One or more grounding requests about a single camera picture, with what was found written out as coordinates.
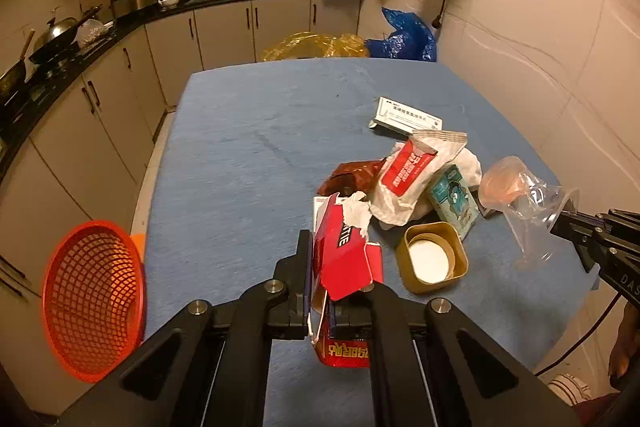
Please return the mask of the clear plastic cup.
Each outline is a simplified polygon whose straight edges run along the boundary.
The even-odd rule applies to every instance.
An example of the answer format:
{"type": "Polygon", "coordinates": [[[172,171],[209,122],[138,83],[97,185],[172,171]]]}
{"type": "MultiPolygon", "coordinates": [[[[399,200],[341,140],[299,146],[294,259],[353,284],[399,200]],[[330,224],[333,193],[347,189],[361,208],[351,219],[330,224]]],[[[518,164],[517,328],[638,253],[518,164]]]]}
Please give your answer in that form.
{"type": "Polygon", "coordinates": [[[576,211],[580,190],[544,182],[518,156],[500,159],[483,174],[480,203],[503,214],[521,249],[518,269],[539,268],[556,249],[551,233],[563,210],[576,211]]]}

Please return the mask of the gold square tin container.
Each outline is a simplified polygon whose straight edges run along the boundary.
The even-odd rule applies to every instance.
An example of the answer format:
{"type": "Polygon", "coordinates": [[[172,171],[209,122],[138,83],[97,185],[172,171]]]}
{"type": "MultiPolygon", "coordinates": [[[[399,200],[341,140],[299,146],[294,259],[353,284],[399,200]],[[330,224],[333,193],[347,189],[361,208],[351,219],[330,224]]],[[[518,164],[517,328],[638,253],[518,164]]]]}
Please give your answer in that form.
{"type": "Polygon", "coordinates": [[[457,283],[470,267],[458,232],[442,221],[409,227],[396,248],[396,260],[402,283],[416,295],[457,283]]]}

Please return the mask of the red torn cardboard box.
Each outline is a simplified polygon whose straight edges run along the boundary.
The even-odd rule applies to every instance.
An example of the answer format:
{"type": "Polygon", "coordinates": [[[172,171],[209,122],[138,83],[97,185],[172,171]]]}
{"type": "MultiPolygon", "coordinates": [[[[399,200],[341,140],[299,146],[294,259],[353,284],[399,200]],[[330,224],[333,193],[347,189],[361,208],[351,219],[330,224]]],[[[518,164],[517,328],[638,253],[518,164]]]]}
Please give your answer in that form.
{"type": "Polygon", "coordinates": [[[316,196],[312,202],[311,294],[307,325],[318,360],[338,369],[366,369],[367,341],[332,332],[337,301],[384,281],[382,247],[369,241],[367,195],[316,196]]]}

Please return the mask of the dark red foil wrapper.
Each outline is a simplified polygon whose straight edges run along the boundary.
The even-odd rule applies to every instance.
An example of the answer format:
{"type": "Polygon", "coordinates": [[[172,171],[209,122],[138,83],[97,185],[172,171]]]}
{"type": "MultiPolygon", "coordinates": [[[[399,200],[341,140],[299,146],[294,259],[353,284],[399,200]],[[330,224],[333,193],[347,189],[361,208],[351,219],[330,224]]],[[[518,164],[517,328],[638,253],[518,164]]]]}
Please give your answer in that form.
{"type": "Polygon", "coordinates": [[[343,162],[320,185],[317,194],[348,197],[358,191],[368,193],[375,186],[384,162],[384,159],[343,162]]]}

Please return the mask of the orange plastic mesh basket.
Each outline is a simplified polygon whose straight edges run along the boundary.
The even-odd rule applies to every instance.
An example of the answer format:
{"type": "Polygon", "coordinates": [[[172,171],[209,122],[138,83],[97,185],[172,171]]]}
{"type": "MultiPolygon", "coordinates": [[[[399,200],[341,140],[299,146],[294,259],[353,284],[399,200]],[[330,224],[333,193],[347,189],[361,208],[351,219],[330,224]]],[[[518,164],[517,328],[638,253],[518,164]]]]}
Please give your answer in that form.
{"type": "Polygon", "coordinates": [[[145,328],[138,245],[110,221],[89,221],[56,247],[44,276],[44,335],[63,369],[94,384],[136,349],[145,328]]]}

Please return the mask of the teal cartoon tissue pack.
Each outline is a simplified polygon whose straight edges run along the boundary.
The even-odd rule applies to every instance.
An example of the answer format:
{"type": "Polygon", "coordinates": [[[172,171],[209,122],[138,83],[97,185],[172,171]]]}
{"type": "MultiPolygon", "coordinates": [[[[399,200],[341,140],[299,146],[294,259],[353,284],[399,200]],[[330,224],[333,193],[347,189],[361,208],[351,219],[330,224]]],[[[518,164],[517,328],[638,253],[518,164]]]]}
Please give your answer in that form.
{"type": "Polygon", "coordinates": [[[480,210],[458,167],[451,164],[440,169],[428,184],[426,194],[440,220],[451,225],[463,241],[480,210]]]}

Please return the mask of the red white paper food bag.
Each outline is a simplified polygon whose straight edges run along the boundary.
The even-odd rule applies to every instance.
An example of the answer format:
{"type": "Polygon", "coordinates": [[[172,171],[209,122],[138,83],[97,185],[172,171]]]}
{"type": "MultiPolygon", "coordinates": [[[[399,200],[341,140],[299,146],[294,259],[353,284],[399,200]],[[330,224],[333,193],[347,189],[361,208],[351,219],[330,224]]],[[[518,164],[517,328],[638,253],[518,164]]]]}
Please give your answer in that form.
{"type": "Polygon", "coordinates": [[[372,216],[392,227],[406,225],[427,184],[468,143],[465,132],[416,130],[386,158],[369,195],[372,216]]]}

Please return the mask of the blue table cloth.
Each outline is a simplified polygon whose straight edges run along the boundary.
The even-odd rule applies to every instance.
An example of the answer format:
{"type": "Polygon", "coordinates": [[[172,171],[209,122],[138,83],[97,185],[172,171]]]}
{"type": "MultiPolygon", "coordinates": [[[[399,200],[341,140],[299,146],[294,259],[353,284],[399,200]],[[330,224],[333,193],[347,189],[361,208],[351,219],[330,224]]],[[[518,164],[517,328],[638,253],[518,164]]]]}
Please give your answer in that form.
{"type": "MultiPolygon", "coordinates": [[[[497,109],[436,63],[328,58],[230,66],[192,75],[160,161],[146,231],[145,335],[189,301],[241,296],[296,251],[312,198],[345,161],[385,157],[396,139],[369,127],[380,96],[468,134],[484,169],[518,156],[547,183],[555,174],[497,109]]],[[[444,291],[529,369],[563,335],[592,288],[571,243],[518,269],[502,216],[464,240],[470,269],[444,291]]],[[[275,341],[264,426],[373,426],[370,377],[321,364],[309,340],[275,341]]]]}

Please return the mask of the white medicine box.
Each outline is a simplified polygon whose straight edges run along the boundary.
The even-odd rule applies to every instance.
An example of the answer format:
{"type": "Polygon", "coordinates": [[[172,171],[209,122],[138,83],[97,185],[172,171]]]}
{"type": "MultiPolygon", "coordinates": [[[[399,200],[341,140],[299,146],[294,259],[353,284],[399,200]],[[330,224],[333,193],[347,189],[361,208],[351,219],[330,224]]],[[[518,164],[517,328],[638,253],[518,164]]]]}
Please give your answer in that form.
{"type": "Polygon", "coordinates": [[[401,135],[412,135],[416,130],[442,130],[442,120],[420,109],[380,96],[369,128],[384,128],[401,135]]]}

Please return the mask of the blue plastic bag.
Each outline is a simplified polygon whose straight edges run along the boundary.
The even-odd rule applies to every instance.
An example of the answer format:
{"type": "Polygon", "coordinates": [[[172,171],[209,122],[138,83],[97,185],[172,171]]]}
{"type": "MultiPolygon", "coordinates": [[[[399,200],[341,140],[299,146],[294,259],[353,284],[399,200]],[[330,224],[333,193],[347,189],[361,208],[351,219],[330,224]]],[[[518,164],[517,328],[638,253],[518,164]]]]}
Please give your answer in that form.
{"type": "Polygon", "coordinates": [[[396,60],[437,61],[437,44],[431,28],[413,12],[383,8],[382,14],[394,31],[384,39],[367,39],[370,57],[396,60]]]}

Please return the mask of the yellow plastic bag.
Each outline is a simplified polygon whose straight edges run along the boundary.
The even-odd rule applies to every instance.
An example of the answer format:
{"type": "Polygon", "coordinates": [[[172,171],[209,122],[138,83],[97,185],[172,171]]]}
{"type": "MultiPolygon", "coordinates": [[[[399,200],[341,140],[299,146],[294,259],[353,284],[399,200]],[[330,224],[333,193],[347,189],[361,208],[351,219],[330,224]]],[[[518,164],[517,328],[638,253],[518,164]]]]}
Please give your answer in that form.
{"type": "Polygon", "coordinates": [[[369,57],[363,38],[354,34],[331,36],[310,31],[296,32],[266,49],[263,62],[305,60],[305,58],[369,57]]]}

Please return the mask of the black wok with lid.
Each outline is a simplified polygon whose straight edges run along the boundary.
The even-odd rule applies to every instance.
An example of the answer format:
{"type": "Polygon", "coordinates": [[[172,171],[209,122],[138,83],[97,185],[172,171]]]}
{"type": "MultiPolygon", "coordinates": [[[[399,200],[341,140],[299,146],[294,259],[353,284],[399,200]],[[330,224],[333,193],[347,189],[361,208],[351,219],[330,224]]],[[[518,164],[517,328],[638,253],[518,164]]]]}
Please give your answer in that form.
{"type": "Polygon", "coordinates": [[[100,4],[93,6],[79,20],[75,17],[65,17],[62,20],[52,17],[48,21],[47,30],[36,41],[34,50],[29,55],[29,62],[32,65],[41,66],[67,50],[75,41],[80,26],[95,17],[101,9],[100,4]]]}

